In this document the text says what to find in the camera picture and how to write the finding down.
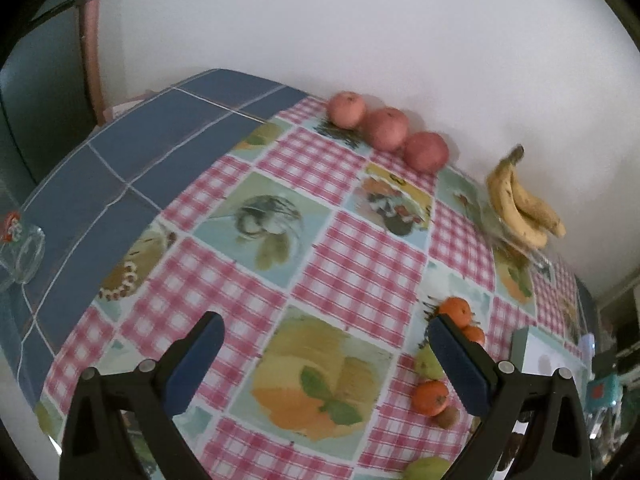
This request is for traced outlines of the brown kiwi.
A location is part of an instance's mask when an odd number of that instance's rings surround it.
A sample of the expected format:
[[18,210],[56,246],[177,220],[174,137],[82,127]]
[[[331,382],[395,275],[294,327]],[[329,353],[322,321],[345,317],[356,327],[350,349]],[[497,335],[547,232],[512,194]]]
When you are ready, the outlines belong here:
[[438,415],[434,417],[436,424],[445,430],[457,425],[460,420],[460,411],[453,405],[447,406]]

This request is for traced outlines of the green apple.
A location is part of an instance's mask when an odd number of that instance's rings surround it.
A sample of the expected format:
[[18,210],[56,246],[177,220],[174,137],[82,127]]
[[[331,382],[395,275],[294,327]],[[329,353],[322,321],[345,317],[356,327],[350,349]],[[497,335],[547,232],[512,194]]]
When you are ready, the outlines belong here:
[[414,371],[422,379],[442,380],[446,374],[429,344],[424,344],[414,356]]
[[450,461],[438,456],[418,458],[402,472],[402,480],[442,480],[450,467]]

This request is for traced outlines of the orange tangerine front pair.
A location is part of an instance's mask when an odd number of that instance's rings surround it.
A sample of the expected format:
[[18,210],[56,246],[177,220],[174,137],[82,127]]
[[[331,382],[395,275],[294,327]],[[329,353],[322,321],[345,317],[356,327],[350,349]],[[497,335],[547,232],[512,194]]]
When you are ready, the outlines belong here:
[[484,333],[484,330],[480,328],[480,326],[475,326],[475,325],[466,326],[462,330],[462,333],[466,338],[469,339],[469,341],[476,342],[481,346],[485,345],[485,342],[486,342],[485,333]]

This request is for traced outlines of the orange tangerine back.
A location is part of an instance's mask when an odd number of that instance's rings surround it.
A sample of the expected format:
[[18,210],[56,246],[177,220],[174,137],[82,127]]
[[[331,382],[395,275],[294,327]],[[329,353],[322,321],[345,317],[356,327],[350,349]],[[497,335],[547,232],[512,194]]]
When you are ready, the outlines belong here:
[[457,328],[464,330],[472,322],[472,311],[469,303],[461,297],[449,297],[437,308],[439,315],[447,315]]

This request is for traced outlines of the teal plastic box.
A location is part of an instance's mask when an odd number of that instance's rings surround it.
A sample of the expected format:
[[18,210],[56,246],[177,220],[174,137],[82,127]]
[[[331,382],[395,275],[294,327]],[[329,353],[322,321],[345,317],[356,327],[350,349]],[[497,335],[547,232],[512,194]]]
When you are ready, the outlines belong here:
[[620,380],[615,374],[592,380],[587,385],[586,411],[597,413],[601,410],[614,408],[620,402],[622,388]]

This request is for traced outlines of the white tray teal rim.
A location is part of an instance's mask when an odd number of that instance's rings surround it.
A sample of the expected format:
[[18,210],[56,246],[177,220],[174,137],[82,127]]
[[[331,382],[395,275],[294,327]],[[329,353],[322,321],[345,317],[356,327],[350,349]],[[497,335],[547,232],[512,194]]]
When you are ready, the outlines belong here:
[[510,360],[523,373],[551,376],[561,367],[567,368],[578,389],[588,382],[588,368],[558,340],[535,326],[513,333]]

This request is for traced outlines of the clear plastic fruit container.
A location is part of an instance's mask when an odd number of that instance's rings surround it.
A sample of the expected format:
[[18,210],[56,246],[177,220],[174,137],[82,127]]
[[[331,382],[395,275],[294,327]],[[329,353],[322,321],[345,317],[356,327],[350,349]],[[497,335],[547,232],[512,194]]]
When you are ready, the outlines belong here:
[[520,240],[494,211],[487,198],[481,198],[478,203],[480,204],[480,227],[486,236],[495,245],[504,249],[509,248],[514,254],[526,259],[547,278],[553,278],[552,262],[544,251],[530,247]]

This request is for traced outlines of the blue tiled undercloth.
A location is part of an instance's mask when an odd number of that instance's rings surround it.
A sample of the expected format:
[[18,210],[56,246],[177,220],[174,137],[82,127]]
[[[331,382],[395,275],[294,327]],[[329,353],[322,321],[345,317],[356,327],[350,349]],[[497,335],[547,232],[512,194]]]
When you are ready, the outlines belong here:
[[1,296],[1,348],[35,405],[55,355],[142,230],[200,174],[306,92],[208,70],[158,92],[75,148],[26,200],[46,247],[34,277]]

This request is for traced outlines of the upper yellow banana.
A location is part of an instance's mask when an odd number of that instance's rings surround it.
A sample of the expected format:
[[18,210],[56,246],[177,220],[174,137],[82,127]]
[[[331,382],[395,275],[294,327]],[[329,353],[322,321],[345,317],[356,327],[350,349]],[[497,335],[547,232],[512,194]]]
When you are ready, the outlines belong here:
[[542,198],[529,193],[521,185],[515,169],[512,170],[511,184],[515,205],[521,212],[527,214],[555,237],[563,238],[566,235],[566,227],[558,213]]

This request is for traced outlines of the yellow banana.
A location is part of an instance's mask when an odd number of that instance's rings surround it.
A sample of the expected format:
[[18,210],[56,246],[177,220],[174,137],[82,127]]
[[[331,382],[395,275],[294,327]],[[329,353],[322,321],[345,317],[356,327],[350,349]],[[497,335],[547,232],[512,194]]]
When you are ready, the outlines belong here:
[[521,185],[515,169],[512,170],[511,184],[515,205],[521,212],[527,214],[555,237],[563,238],[566,235],[566,227],[558,213],[542,198],[529,193]]
[[505,158],[498,162],[486,179],[491,205],[504,223],[518,236],[520,240],[533,248],[544,248],[548,236],[541,229],[535,228],[527,222],[515,205],[511,184],[514,165]]

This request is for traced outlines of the lower yellow banana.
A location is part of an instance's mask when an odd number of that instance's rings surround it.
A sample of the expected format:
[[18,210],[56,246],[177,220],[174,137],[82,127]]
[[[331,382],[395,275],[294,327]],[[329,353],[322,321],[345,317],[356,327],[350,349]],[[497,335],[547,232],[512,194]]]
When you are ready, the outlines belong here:
[[514,165],[505,158],[498,162],[486,179],[491,205],[504,223],[518,236],[520,240],[533,248],[544,248],[548,236],[541,229],[535,228],[527,222],[515,205],[511,184]]

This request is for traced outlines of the pink checkered fruit tablecloth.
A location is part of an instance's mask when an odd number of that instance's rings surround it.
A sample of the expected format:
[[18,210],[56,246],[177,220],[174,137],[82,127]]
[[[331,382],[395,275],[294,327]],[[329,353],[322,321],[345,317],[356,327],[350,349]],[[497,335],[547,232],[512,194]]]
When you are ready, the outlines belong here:
[[393,479],[453,460],[475,427],[411,406],[428,315],[465,299],[497,359],[535,326],[580,359],[577,287],[480,232],[457,171],[419,176],[326,122],[307,98],[262,122],[134,239],[44,381],[35,413],[60,442],[80,373],[158,358],[208,310],[217,359],[177,426],[217,479]]

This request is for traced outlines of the middle red apple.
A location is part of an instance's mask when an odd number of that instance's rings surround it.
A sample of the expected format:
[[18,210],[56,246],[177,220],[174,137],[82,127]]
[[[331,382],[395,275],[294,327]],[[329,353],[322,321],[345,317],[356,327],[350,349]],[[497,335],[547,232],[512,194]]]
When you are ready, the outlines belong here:
[[371,110],[361,125],[363,139],[381,152],[394,152],[405,143],[409,135],[409,118],[395,107]]

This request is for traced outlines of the left red apple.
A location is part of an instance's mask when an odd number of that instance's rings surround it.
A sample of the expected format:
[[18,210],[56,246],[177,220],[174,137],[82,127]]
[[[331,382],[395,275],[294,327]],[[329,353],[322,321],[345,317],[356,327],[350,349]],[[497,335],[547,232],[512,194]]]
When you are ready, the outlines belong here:
[[326,114],[338,128],[356,129],[367,114],[367,104],[360,94],[350,91],[338,92],[329,100]]

